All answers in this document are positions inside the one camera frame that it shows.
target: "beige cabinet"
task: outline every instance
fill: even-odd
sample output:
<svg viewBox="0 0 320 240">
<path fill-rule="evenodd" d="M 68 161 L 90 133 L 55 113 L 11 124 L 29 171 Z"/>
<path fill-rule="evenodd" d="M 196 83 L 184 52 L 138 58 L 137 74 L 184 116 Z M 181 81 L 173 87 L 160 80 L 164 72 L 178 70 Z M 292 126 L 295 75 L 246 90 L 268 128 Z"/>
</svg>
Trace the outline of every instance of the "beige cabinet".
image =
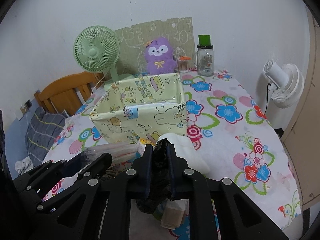
<svg viewBox="0 0 320 240">
<path fill-rule="evenodd" d="M 300 184 L 303 210 L 320 201 L 320 28 L 312 23 L 305 89 L 281 138 Z"/>
<path fill-rule="evenodd" d="M 308 205 L 320 195 L 320 87 L 310 87 L 306 103 L 284 144 L 297 173 L 303 205 Z"/>
</svg>

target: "green desk fan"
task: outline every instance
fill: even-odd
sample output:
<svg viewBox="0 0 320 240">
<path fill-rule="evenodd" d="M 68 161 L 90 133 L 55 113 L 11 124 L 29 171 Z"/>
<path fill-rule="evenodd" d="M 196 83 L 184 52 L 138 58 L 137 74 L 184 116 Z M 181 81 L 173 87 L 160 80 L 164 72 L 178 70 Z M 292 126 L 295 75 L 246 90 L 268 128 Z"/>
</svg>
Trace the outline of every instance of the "green desk fan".
<svg viewBox="0 0 320 240">
<path fill-rule="evenodd" d="M 105 82 L 105 90 L 113 82 L 134 77 L 131 74 L 118 75 L 116 62 L 120 54 L 120 41 L 116 33 L 107 27 L 91 26 L 83 30 L 76 38 L 73 54 L 85 71 L 110 71 L 112 79 Z"/>
</svg>

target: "green jar lid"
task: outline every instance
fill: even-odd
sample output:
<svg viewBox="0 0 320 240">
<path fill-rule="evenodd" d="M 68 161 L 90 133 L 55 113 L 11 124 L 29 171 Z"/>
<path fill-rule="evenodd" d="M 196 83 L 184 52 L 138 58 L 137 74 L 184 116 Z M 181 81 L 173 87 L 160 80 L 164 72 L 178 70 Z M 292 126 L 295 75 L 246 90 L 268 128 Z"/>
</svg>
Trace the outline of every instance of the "green jar lid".
<svg viewBox="0 0 320 240">
<path fill-rule="evenodd" d="M 199 35 L 199 45 L 200 46 L 210 46 L 210 35 Z"/>
</svg>

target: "purple plush toy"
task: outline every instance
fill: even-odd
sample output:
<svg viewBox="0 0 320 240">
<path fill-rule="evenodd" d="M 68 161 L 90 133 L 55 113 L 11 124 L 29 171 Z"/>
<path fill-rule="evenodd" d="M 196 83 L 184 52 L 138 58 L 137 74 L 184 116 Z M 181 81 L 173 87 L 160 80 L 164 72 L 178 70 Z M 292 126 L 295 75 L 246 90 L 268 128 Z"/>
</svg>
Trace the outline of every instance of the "purple plush toy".
<svg viewBox="0 0 320 240">
<path fill-rule="evenodd" d="M 173 73 L 177 62 L 173 59 L 173 48 L 166 38 L 159 37 L 147 46 L 144 57 L 151 75 Z"/>
</svg>

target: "plush toy bow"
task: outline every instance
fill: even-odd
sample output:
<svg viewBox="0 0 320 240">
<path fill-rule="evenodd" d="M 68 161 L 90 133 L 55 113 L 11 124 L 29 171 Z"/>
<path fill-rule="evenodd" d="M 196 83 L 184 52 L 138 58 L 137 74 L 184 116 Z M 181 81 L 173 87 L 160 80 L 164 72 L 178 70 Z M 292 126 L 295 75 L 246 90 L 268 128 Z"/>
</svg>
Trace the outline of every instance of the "plush toy bow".
<svg viewBox="0 0 320 240">
<path fill-rule="evenodd" d="M 155 65 L 158 66 L 157 68 L 163 67 L 162 64 L 164 64 L 164 60 L 161 60 L 160 62 L 159 61 L 155 62 Z"/>
</svg>

